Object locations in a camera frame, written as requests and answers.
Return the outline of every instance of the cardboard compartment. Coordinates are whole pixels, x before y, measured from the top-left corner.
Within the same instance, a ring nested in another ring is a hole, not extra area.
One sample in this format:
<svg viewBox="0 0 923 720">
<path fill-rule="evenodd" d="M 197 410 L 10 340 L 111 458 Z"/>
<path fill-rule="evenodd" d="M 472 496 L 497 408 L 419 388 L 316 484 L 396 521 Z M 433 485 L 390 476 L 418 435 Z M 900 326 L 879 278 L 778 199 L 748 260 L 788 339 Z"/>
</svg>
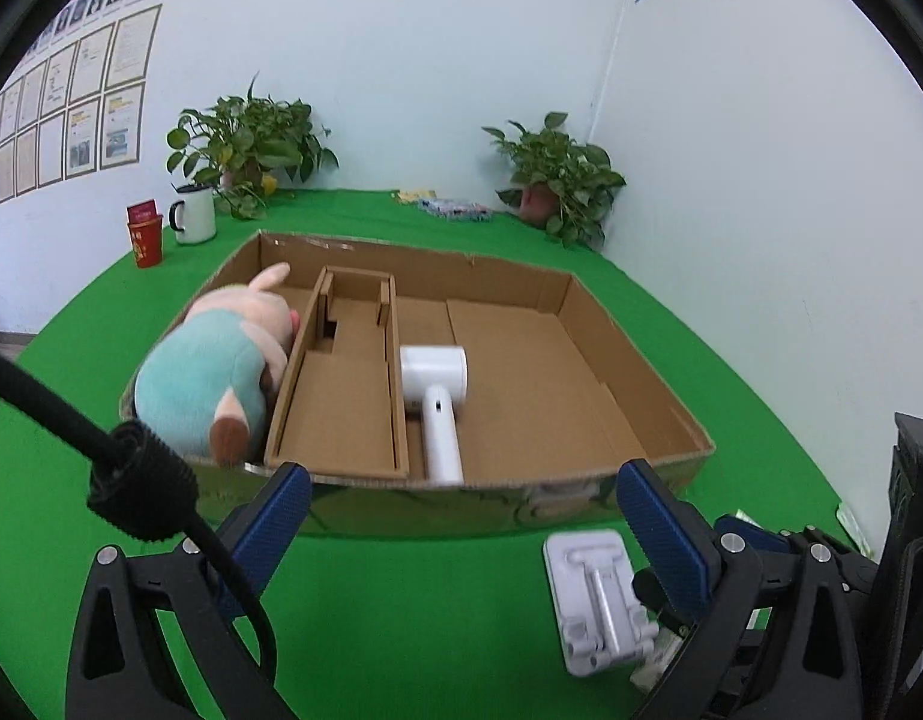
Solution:
<svg viewBox="0 0 923 720">
<path fill-rule="evenodd" d="M 199 475 L 199 509 L 214 521 L 292 460 L 316 483 L 309 532 L 469 536 L 595 522 L 619 515 L 614 483 L 624 461 L 645 457 L 680 488 L 714 450 L 571 274 L 378 242 L 261 233 L 199 294 L 247 282 L 282 261 L 292 273 L 279 292 L 298 310 L 301 329 L 265 462 L 218 469 L 188 459 Z M 460 488 L 426 479 L 421 425 L 406 416 L 402 399 L 403 344 L 465 348 L 468 398 L 455 408 Z M 122 399 L 123 418 L 134 415 L 133 386 Z"/>
<path fill-rule="evenodd" d="M 265 464 L 407 476 L 397 314 L 389 274 L 326 268 L 302 316 L 275 404 Z"/>
</svg>

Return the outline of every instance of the stuffed toy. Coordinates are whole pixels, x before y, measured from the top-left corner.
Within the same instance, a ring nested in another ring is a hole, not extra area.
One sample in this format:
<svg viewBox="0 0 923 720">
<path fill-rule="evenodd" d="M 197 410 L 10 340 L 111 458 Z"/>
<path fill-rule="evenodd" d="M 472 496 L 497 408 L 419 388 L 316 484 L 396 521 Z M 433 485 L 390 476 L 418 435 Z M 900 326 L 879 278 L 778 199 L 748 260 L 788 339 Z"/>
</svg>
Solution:
<svg viewBox="0 0 923 720">
<path fill-rule="evenodd" d="M 135 412 L 179 455 L 220 466 L 251 461 L 287 367 L 298 312 L 268 292 L 290 266 L 198 298 L 184 322 L 148 354 L 135 381 Z"/>
</svg>

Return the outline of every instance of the white hair dryer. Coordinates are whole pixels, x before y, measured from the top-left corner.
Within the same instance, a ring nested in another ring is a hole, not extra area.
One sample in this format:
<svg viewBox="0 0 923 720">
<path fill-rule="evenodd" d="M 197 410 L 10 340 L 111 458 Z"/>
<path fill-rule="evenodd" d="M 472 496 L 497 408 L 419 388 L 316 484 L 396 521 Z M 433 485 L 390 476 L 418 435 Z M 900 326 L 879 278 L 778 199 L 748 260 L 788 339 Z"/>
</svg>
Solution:
<svg viewBox="0 0 923 720">
<path fill-rule="evenodd" d="M 402 346 L 402 390 L 405 408 L 421 412 L 428 481 L 460 485 L 462 456 L 458 454 L 452 404 L 465 403 L 468 361 L 460 346 Z"/>
</svg>

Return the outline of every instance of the pig ear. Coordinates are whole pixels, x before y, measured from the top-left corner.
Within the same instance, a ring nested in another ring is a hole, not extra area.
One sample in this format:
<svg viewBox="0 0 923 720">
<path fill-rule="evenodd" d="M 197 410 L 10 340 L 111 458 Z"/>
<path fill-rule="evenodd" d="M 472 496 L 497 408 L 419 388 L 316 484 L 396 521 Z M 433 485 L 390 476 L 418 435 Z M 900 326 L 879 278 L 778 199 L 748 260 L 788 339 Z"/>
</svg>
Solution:
<svg viewBox="0 0 923 720">
<path fill-rule="evenodd" d="M 269 266 L 264 269 L 261 274 L 251 279 L 248 288 L 256 293 L 271 290 L 272 287 L 277 287 L 287 278 L 287 274 L 291 269 L 292 266 L 287 263 L 278 263 L 277 265 Z"/>
</svg>

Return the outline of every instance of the plant pot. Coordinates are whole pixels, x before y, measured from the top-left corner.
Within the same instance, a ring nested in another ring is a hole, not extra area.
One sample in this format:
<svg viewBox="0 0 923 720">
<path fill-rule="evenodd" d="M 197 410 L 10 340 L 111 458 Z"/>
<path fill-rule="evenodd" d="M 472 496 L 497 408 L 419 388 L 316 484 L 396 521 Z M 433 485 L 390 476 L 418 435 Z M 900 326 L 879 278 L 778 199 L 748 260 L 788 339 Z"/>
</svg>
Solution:
<svg viewBox="0 0 923 720">
<path fill-rule="evenodd" d="M 559 212 L 559 196 L 548 188 L 548 184 L 532 184 L 522 189 L 518 218 L 532 227 L 544 227 L 545 223 Z"/>
</svg>

